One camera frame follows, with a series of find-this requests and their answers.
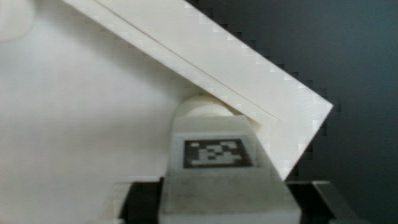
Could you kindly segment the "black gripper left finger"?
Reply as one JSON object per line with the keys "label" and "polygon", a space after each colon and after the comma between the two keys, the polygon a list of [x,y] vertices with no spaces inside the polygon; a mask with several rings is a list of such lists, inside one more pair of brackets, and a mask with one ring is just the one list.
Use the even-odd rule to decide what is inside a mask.
{"label": "black gripper left finger", "polygon": [[116,218],[120,224],[157,224],[163,179],[129,184]]}

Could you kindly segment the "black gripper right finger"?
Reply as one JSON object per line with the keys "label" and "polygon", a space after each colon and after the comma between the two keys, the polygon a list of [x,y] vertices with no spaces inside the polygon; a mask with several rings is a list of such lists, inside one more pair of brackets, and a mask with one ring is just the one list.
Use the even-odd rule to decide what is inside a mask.
{"label": "black gripper right finger", "polygon": [[287,181],[301,209],[300,224],[358,224],[356,214],[328,181]]}

